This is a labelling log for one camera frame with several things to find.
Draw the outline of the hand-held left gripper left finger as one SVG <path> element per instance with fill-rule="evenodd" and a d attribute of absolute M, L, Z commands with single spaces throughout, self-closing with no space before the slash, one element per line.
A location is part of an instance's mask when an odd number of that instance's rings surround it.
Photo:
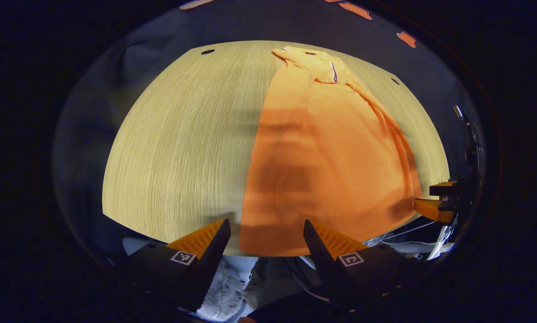
<path fill-rule="evenodd" d="M 229 219 L 222 218 L 169 244 L 145 245 L 117 266 L 116 274 L 147 294 L 196 311 L 230 237 Z"/>

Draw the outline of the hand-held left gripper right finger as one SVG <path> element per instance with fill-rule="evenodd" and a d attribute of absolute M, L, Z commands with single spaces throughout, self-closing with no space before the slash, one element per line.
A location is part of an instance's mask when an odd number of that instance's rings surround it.
<path fill-rule="evenodd" d="M 385 244 L 368 247 L 324 223 L 306 219 L 303 237 L 337 310 L 383 306 L 418 286 L 429 264 Z"/>

